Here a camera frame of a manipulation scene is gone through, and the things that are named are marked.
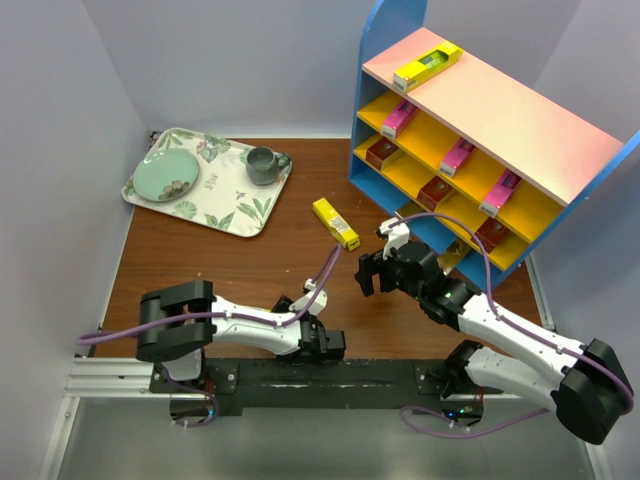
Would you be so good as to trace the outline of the teal green tea toothpaste box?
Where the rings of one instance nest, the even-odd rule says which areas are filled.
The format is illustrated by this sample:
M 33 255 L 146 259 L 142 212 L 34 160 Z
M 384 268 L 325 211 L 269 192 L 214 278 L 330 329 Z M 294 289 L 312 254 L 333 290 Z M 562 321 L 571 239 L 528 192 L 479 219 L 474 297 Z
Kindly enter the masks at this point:
M 467 243 L 456 239 L 438 256 L 437 264 L 445 275 L 449 275 L 471 250 L 472 248 Z

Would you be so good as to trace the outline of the yellow toothpaste box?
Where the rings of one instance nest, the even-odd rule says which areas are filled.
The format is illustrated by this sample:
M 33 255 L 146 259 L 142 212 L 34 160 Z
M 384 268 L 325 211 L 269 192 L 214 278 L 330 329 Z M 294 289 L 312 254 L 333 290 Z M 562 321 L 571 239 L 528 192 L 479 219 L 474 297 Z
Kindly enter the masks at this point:
M 464 50 L 445 41 L 398 68 L 392 85 L 408 93 L 457 63 Z
M 359 235 L 326 198 L 314 201 L 312 211 L 344 249 L 353 251 L 360 246 Z

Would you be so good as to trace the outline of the red 3D toothpaste box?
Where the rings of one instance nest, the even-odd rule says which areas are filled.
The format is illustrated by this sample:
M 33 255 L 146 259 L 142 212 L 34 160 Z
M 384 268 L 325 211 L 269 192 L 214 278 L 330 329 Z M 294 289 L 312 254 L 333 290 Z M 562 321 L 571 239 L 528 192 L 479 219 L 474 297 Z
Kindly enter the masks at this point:
M 487 253 L 500 246 L 511 234 L 511 230 L 499 220 L 488 217 L 471 237 L 471 242 L 482 245 Z
M 417 202 L 428 211 L 435 211 L 438 204 L 453 190 L 453 187 L 438 176 L 429 180 L 418 192 Z

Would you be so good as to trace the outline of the dark red toothpaste box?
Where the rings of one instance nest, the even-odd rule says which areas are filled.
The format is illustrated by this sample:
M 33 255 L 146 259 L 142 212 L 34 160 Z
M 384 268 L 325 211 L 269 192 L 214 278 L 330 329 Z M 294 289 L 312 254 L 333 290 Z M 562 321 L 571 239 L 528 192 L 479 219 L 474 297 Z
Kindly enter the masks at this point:
M 382 170 L 403 154 L 402 150 L 386 138 L 379 139 L 366 151 L 366 161 L 377 170 Z

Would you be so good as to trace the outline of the small pink toothpaste box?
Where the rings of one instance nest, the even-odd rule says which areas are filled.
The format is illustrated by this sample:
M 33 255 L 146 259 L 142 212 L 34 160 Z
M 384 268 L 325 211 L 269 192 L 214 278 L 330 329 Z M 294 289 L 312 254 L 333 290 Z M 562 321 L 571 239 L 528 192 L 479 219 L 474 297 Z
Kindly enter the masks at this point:
M 454 177 L 474 150 L 475 146 L 471 142 L 459 138 L 441 160 L 438 171 L 448 177 Z

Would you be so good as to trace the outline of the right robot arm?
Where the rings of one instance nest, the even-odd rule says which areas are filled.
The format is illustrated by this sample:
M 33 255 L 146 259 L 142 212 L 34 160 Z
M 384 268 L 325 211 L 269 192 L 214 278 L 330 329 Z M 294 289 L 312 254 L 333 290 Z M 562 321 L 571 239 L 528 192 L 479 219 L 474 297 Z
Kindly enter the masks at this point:
M 491 302 L 475 286 L 447 276 L 421 242 L 363 254 L 354 276 L 366 296 L 400 290 L 432 321 L 473 336 L 447 358 L 445 379 L 459 393 L 495 388 L 556 415 L 581 440 L 600 445 L 633 408 L 633 390 L 607 343 L 547 331 Z

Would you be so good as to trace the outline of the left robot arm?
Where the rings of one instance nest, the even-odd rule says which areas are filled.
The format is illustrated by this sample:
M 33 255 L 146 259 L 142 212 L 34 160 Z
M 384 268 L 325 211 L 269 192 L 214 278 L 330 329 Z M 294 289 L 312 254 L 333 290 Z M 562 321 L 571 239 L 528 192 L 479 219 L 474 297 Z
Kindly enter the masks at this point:
M 343 359 L 344 333 L 326 329 L 318 319 L 328 294 L 311 279 L 303 292 L 296 301 L 280 297 L 270 310 L 234 304 L 214 294 L 213 283 L 206 280 L 146 293 L 140 301 L 140 326 L 183 318 L 139 333 L 136 359 L 166 368 L 185 392 L 205 385 L 204 347 L 212 343 L 256 347 L 295 365 Z

